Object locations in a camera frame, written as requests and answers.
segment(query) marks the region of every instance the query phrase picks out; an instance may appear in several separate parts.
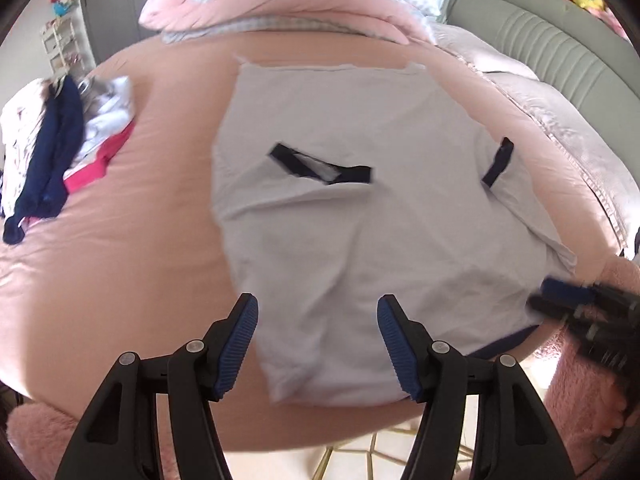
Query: pink clothing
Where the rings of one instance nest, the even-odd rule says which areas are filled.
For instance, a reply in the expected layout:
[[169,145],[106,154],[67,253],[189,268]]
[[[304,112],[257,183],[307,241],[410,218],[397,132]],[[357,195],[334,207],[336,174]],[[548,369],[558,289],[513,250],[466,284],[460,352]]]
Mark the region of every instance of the pink clothing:
[[107,174],[109,161],[118,153],[124,143],[127,142],[134,127],[135,124],[131,121],[119,134],[109,137],[100,145],[93,162],[65,177],[66,190],[68,190],[69,193],[75,193],[84,186],[91,184],[94,180],[104,177]]

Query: pile of clothes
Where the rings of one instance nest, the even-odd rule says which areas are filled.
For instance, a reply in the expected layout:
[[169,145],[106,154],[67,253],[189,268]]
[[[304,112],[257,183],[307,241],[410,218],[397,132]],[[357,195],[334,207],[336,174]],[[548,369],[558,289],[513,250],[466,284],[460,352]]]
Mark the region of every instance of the pile of clothes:
[[36,79],[2,109],[5,148],[2,240],[18,244],[27,227],[55,218],[69,193],[106,174],[133,130],[129,78]]

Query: upholstered headboard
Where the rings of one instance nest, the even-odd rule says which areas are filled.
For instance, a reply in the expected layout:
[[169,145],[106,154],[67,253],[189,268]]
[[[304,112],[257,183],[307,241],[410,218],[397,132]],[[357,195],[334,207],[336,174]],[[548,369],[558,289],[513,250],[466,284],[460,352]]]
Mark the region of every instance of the upholstered headboard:
[[449,0],[445,21],[562,92],[640,184],[640,58],[628,41],[569,0]]

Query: folded blanket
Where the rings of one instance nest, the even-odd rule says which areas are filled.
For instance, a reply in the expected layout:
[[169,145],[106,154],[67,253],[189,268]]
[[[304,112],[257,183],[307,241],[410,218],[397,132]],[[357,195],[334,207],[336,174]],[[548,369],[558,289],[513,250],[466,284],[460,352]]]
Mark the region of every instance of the folded blanket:
[[435,0],[148,0],[140,24],[164,31],[168,41],[230,31],[300,28],[407,44],[411,38],[433,43],[426,18],[439,13]]

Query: metal screw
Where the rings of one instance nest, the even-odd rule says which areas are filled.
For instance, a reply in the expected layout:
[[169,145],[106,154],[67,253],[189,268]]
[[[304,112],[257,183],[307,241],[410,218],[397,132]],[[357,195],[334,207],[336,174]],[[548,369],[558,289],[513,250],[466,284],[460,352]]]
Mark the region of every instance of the metal screw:
[[200,341],[200,339],[194,339],[193,341],[189,341],[187,343],[187,352],[191,352],[192,354],[197,354],[202,351],[204,348],[204,343]]
[[500,362],[507,368],[513,368],[516,365],[516,359],[512,356],[505,354],[500,356]]
[[133,352],[126,352],[120,356],[120,358],[118,359],[118,362],[122,366],[129,366],[135,360],[136,360],[136,355]]
[[446,354],[451,350],[451,347],[444,341],[436,341],[431,345],[431,349],[433,349],[436,354]]

